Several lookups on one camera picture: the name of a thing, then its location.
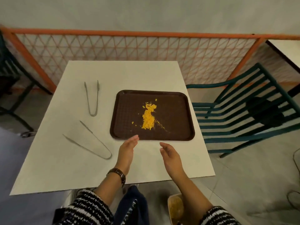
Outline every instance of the striped sweater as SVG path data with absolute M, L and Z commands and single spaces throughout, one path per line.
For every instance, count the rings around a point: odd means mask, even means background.
M 131 211 L 132 209 L 128 211 L 122 224 L 127 224 L 126 220 Z M 113 214 L 102 199 L 92 191 L 83 190 L 66 208 L 64 218 L 57 225 L 112 225 L 113 220 Z M 199 222 L 199 225 L 227 224 L 240 225 L 231 214 L 219 206 L 210 209 Z

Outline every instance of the brown leather watch strap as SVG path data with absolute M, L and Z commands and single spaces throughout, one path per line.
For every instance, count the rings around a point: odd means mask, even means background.
M 118 168 L 112 168 L 112 169 L 107 173 L 107 175 L 108 175 L 109 173 L 111 173 L 111 172 L 116 173 L 116 174 L 118 174 L 118 175 L 120 176 L 121 182 L 122 182 L 122 187 L 123 187 L 124 184 L 125 184 L 125 182 L 126 182 L 126 176 L 125 176 L 125 174 L 124 174 L 120 169 L 118 169 Z

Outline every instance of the teal metal chair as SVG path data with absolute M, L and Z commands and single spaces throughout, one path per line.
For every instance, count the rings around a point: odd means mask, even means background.
M 202 112 L 196 116 L 202 117 L 198 123 L 206 144 L 241 142 L 230 149 L 208 151 L 223 153 L 220 158 L 264 139 L 300 129 L 299 106 L 260 63 L 223 83 L 186 87 L 225 87 L 212 103 L 192 103 L 194 111 Z

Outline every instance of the another table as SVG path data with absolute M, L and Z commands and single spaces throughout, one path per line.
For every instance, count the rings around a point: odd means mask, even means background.
M 298 40 L 267 40 L 268 44 L 291 67 L 300 74 L 300 41 Z M 300 84 L 288 91 L 291 97 L 300 93 Z
M 84 82 L 88 86 L 88 113 Z M 110 135 L 116 94 L 125 89 L 178 91 L 190 98 L 177 61 L 70 61 L 16 179 L 11 195 L 95 187 L 104 179 L 118 156 L 122 140 Z M 191 141 L 169 141 L 181 156 L 188 177 L 214 175 L 214 170 L 194 112 L 195 137 Z M 68 142 L 62 134 L 83 121 L 111 150 L 110 160 L 101 159 Z M 139 141 L 134 149 L 127 184 L 169 180 L 158 141 Z

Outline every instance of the cable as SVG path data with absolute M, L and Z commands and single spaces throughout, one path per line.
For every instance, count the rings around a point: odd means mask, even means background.
M 298 165 L 297 165 L 297 163 L 296 163 L 296 160 L 295 160 L 295 154 L 296 154 L 296 152 L 298 152 L 299 150 L 300 150 L 300 148 L 297 149 L 296 151 L 294 151 L 294 153 L 293 153 L 293 161 L 294 161 L 294 163 L 295 163 L 295 165 L 296 165 L 296 168 L 297 168 L 297 170 L 298 170 L 299 177 L 300 177 L 300 169 L 299 169 L 299 167 L 298 167 Z M 290 194 L 291 194 L 291 193 L 298 193 L 298 194 L 300 194 L 300 192 L 295 191 L 295 190 L 290 190 L 290 191 L 287 193 L 287 201 L 289 202 L 289 204 L 291 205 L 291 207 L 294 208 L 294 209 L 296 209 L 296 210 L 298 210 L 298 211 L 300 211 L 300 208 L 297 208 L 297 207 L 291 202 L 291 200 L 290 200 Z

